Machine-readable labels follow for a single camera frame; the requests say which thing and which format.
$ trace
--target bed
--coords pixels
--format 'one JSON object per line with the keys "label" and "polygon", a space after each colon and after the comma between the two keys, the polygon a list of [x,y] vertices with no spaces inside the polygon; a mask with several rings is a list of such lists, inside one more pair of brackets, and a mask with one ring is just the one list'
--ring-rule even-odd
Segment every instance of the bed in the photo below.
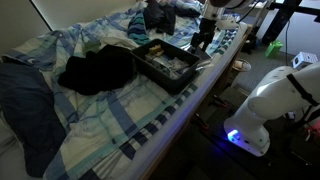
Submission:
{"label": "bed", "polygon": [[[202,8],[198,1],[171,3],[176,7],[181,3]],[[217,31],[206,51],[211,56],[210,64],[175,95],[168,94],[139,72],[122,88],[100,91],[92,96],[83,96],[57,83],[71,56],[84,57],[88,50],[97,51],[104,45],[125,46],[132,50],[144,43],[141,42],[143,36],[144,40],[162,39],[186,49],[193,32],[198,30],[199,18],[176,16],[173,35],[156,33],[155,29],[139,31],[138,36],[136,31],[133,35],[128,33],[146,6],[145,2],[137,2],[126,12],[52,31],[30,39],[2,56],[2,60],[7,61],[0,66],[0,82],[11,87],[11,94],[6,99],[8,92],[0,91],[0,99],[9,101],[10,107],[16,111],[8,114],[8,102],[2,100],[0,179],[33,179],[27,175],[26,169],[28,174],[38,175],[39,168],[44,168],[44,179],[144,179],[152,173],[218,78],[230,67],[243,45],[248,26],[240,23],[237,29]],[[20,85],[8,82],[8,79],[17,77],[23,77],[19,80]],[[28,107],[31,104],[30,107],[39,108],[30,112],[30,108],[25,107],[27,102]],[[37,118],[31,118],[34,113],[44,111],[50,116],[49,127],[54,127],[54,131],[50,128],[43,130],[37,124],[29,128],[29,124],[37,123]],[[10,117],[16,116],[23,116],[18,117],[23,119],[22,124],[10,121]],[[50,140],[62,139],[56,151],[46,150],[46,156],[51,151],[54,155],[47,158],[50,161],[45,167],[32,161],[32,158],[38,160],[38,154],[42,152],[37,151],[34,156],[33,151],[26,151],[26,139],[21,138],[25,134],[37,134],[35,128],[37,133],[52,131]]]}

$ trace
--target box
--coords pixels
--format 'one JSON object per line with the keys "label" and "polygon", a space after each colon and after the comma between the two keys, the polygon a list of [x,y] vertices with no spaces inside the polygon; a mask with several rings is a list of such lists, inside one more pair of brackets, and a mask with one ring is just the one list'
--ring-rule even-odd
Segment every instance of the box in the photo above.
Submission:
{"label": "box", "polygon": [[275,57],[282,46],[283,44],[278,40],[271,42],[268,46],[268,49],[265,52],[266,57],[267,58]]}
{"label": "box", "polygon": [[315,54],[300,52],[291,61],[292,61],[293,68],[297,70],[301,70],[310,64],[318,62],[318,58],[317,58],[317,55]]}
{"label": "box", "polygon": [[[189,69],[177,79],[170,78],[145,60],[145,55],[149,53],[149,48],[159,44],[161,45],[161,48],[166,56],[172,58],[177,57],[178,59],[189,64]],[[195,56],[160,39],[154,39],[151,42],[132,50],[131,54],[136,61],[138,71],[145,74],[148,78],[153,80],[170,94],[179,93],[190,83],[190,81],[197,74],[196,68],[200,61],[198,56]]]}

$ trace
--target green object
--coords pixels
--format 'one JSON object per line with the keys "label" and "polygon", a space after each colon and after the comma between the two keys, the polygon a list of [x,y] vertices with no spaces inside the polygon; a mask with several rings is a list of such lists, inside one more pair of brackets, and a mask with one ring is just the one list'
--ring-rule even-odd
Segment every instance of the green object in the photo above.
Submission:
{"label": "green object", "polygon": [[271,42],[265,52],[266,57],[269,58],[276,56],[282,46],[283,44],[279,40]]}

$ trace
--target black tray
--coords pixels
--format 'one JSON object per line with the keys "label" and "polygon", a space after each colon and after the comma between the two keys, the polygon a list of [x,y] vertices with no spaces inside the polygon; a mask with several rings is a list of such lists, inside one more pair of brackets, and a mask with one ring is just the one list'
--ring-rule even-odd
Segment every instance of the black tray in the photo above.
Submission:
{"label": "black tray", "polygon": [[[149,48],[156,45],[161,45],[161,48],[167,56],[172,58],[177,57],[178,59],[187,62],[190,68],[177,79],[172,79],[160,72],[157,68],[145,60],[145,55],[149,53]],[[192,79],[194,79],[194,77],[197,75],[195,72],[200,61],[198,56],[195,56],[160,39],[152,40],[151,42],[132,50],[131,54],[136,61],[138,71],[145,74],[148,78],[153,80],[170,94],[179,93],[190,83]]]}

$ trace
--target black fabric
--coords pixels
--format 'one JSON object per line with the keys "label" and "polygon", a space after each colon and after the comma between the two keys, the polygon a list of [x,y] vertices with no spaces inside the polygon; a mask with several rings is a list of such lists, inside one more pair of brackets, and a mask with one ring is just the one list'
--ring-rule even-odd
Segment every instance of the black fabric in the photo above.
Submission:
{"label": "black fabric", "polygon": [[19,63],[0,64],[0,104],[6,122],[23,145],[27,173],[42,177],[66,133],[39,70]]}
{"label": "black fabric", "polygon": [[174,7],[174,12],[181,17],[190,17],[190,18],[196,18],[201,15],[200,12],[196,11],[195,9],[189,8],[189,9],[182,9],[178,7]]}
{"label": "black fabric", "polygon": [[174,34],[176,14],[171,5],[160,5],[156,0],[148,1],[143,17],[146,29],[157,28],[157,33]]}
{"label": "black fabric", "polygon": [[289,74],[287,76],[287,78],[289,79],[289,81],[292,83],[292,85],[299,91],[299,93],[301,94],[301,97],[305,100],[307,100],[310,104],[312,104],[313,106],[317,106],[319,105],[319,103],[317,101],[315,101],[312,98],[312,95],[310,93],[308,93],[301,85],[300,83],[296,80],[296,78],[294,78],[294,76],[292,74]]}
{"label": "black fabric", "polygon": [[247,37],[246,43],[244,43],[243,47],[241,48],[241,52],[246,52],[249,55],[252,53],[251,50],[257,48],[257,36],[255,33],[251,32]]}
{"label": "black fabric", "polygon": [[89,51],[86,58],[72,56],[58,83],[82,95],[121,88],[133,77],[130,51],[106,45],[97,54]]}
{"label": "black fabric", "polygon": [[164,6],[160,6],[160,8],[165,13],[165,17],[157,26],[157,33],[167,33],[169,35],[174,34],[174,27],[176,24],[176,14],[171,5],[166,4]]}
{"label": "black fabric", "polygon": [[90,169],[84,175],[82,175],[79,180],[100,180],[100,178],[92,169]]}
{"label": "black fabric", "polygon": [[156,0],[148,1],[147,7],[143,11],[143,17],[146,29],[152,29],[158,26],[165,17],[165,12]]}

